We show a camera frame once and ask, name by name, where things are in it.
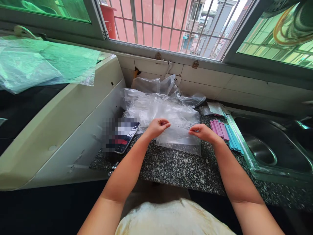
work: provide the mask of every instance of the plastic bag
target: plastic bag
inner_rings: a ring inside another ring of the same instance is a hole
[[[160,82],[160,93],[165,95],[171,95],[176,89],[177,86],[175,84],[175,74],[165,78],[162,82]]]
[[[84,47],[54,43],[49,41],[18,38],[15,36],[1,37],[2,51],[39,53],[62,74],[38,86],[62,83],[77,83],[87,86],[94,85],[96,63],[100,52]]]
[[[215,114],[219,114],[221,116],[225,116],[225,113],[223,112],[222,108],[221,108],[221,105],[220,103],[217,103],[217,102],[207,102],[209,108],[210,108],[210,111],[212,113],[215,113]]]
[[[199,112],[192,107],[172,102],[165,94],[144,94],[137,90],[124,89],[123,96],[127,107],[124,117],[136,118],[140,122],[139,133],[143,132],[154,118],[166,118],[171,127],[159,136],[157,145],[201,154],[200,140],[195,141],[195,137],[188,134],[193,125],[199,124]]]
[[[209,106],[201,106],[201,107],[199,107],[199,109],[200,109],[201,113],[202,113],[204,116],[206,116],[206,115],[211,115],[211,114],[215,114],[215,113],[212,113],[212,112],[210,111]]]
[[[159,78],[146,79],[137,77],[133,80],[131,89],[136,89],[144,93],[160,93],[168,95],[169,99],[182,106],[197,107],[206,96],[201,93],[196,93],[191,97],[184,96],[180,89],[175,85],[175,74],[167,77],[160,82]]]
[[[39,53],[0,52],[0,86],[18,94],[62,74]]]
[[[156,145],[201,156],[200,139],[189,135],[188,130],[173,125],[156,138]]]
[[[173,102],[176,102],[183,106],[190,106],[193,108],[197,107],[203,101],[205,101],[205,98],[206,96],[204,96],[201,93],[194,94],[191,97],[184,96],[182,92],[180,91],[180,89],[176,89],[176,91],[170,96],[170,99]]]
[[[131,89],[141,91],[143,93],[160,93],[160,79],[134,78]]]

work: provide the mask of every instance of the granite countertop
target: granite countertop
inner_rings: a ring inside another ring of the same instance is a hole
[[[210,127],[210,120],[213,119],[227,122],[223,117],[203,116],[200,112],[200,123]],[[123,156],[141,135],[134,136]],[[231,152],[252,179],[266,204],[313,211],[313,189],[257,180],[252,176],[244,157],[236,151]],[[90,168],[109,172],[112,165],[112,161],[103,157],[101,149]],[[155,140],[151,141],[139,178],[226,196],[212,145],[206,141],[201,141],[201,156],[160,147]]]

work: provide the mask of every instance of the sky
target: sky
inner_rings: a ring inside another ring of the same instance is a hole
[[[231,21],[238,19],[239,15],[240,15],[240,13],[241,13],[241,11],[242,11],[242,9],[244,8],[244,6],[245,6],[245,4],[247,3],[248,0],[238,0],[238,1],[240,1],[240,2],[239,2],[238,6],[237,6],[237,8],[236,8],[235,13],[233,14],[233,16],[232,16],[232,18],[231,18]],[[212,7],[211,7],[211,11],[212,11],[212,10],[213,10],[213,11],[216,11],[217,6],[218,6],[217,2],[218,2],[218,0],[213,0],[213,4],[212,4]],[[211,0],[206,0],[206,1],[205,1],[205,4],[204,4],[204,7],[203,7],[203,10],[204,10],[204,11],[207,11],[207,10],[209,9],[209,7],[210,7],[210,4],[211,4]],[[229,14],[229,17],[230,17],[230,15],[231,15],[231,13],[232,13],[232,11],[233,11],[234,8],[235,8],[235,6],[232,7],[232,10],[231,10],[231,12],[230,12],[230,14]]]

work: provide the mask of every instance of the white appliance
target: white appliance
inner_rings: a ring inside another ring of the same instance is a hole
[[[103,121],[122,114],[126,85],[117,57],[102,57],[94,86],[67,85],[0,156],[0,190],[107,179],[89,165],[102,147]]]

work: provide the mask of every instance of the forearm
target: forearm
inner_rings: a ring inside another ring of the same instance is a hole
[[[222,181],[230,201],[264,204],[253,182],[231,153],[226,143],[220,139],[212,145]]]
[[[124,203],[133,190],[151,139],[145,133],[119,163],[106,183],[100,197]]]

